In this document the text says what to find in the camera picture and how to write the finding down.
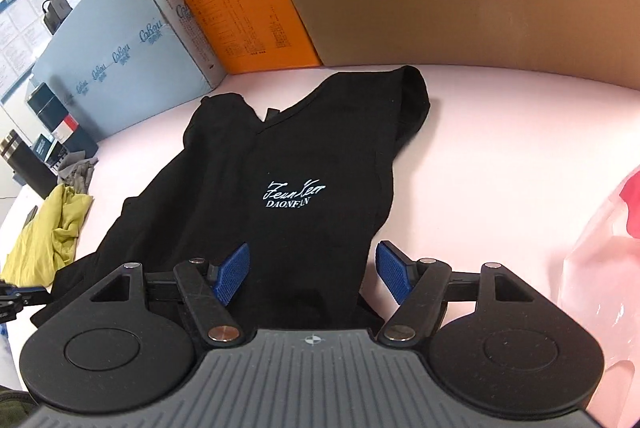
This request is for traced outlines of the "dark blue carton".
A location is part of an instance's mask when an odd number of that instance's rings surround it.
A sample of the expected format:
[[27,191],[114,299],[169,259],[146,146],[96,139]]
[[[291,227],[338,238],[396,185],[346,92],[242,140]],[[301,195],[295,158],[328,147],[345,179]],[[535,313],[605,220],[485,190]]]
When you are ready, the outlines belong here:
[[84,151],[87,157],[96,155],[99,149],[96,141],[79,125],[47,84],[39,84],[27,98],[27,104],[68,152]]

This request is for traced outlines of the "grey patterned cloth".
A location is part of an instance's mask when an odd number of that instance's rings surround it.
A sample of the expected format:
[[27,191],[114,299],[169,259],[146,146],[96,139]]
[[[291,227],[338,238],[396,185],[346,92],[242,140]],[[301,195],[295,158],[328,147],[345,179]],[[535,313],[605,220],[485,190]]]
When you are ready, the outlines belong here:
[[58,170],[58,184],[72,188],[78,194],[88,194],[94,169],[99,160],[78,159]]

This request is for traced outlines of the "black power adapter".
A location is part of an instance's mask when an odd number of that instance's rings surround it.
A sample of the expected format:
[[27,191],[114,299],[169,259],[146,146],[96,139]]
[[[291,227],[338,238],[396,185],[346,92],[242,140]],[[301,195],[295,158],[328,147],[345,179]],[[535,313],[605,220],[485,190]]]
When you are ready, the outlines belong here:
[[58,30],[72,12],[72,6],[70,6],[68,0],[45,0],[41,7],[43,23],[51,34]]

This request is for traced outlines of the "black t-shirt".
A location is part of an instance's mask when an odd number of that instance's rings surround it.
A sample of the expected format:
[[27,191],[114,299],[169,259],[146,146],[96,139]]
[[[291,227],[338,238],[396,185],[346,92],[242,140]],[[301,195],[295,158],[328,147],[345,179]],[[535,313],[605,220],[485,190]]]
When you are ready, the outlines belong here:
[[392,208],[394,159],[430,107],[413,66],[335,73],[265,117],[233,92],[204,98],[182,151],[122,204],[94,253],[58,271],[32,323],[124,263],[168,272],[244,246],[250,269],[228,307],[244,330],[379,330],[361,284]]

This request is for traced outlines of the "yellow-green folded garment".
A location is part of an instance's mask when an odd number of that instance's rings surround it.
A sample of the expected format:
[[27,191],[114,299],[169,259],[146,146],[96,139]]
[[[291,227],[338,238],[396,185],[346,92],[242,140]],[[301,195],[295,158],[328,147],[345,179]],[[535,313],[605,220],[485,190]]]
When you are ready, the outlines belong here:
[[1,278],[18,287],[49,287],[56,272],[75,261],[93,197],[57,185],[24,226],[3,263]]

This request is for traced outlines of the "black thermos bottle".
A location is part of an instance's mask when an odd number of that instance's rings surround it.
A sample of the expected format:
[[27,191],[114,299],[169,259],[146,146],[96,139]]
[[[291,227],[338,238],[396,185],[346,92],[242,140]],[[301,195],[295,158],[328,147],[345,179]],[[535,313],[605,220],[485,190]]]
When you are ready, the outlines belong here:
[[38,159],[15,129],[2,139],[1,157],[43,199],[58,185],[53,171]]

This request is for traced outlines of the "wall notice board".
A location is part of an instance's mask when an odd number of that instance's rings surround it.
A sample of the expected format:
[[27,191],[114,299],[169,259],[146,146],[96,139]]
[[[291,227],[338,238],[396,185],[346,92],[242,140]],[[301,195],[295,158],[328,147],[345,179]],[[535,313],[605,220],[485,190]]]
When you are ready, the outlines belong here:
[[2,98],[13,92],[51,40],[43,22],[47,1],[1,0]]

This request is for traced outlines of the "light blue cardboard box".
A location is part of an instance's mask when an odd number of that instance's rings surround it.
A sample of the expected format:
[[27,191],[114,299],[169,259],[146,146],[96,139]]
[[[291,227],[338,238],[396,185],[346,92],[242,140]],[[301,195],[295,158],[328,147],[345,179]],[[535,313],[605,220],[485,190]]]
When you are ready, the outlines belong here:
[[208,94],[226,70],[185,0],[80,0],[32,75],[101,141]]

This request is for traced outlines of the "pink plastic bag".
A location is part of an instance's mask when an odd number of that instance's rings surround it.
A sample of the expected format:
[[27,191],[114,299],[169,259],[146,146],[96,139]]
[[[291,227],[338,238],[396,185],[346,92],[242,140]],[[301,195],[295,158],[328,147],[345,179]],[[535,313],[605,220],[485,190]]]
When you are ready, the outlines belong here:
[[607,427],[639,425],[639,172],[629,174],[564,258],[561,308],[597,339],[604,374],[589,411]]

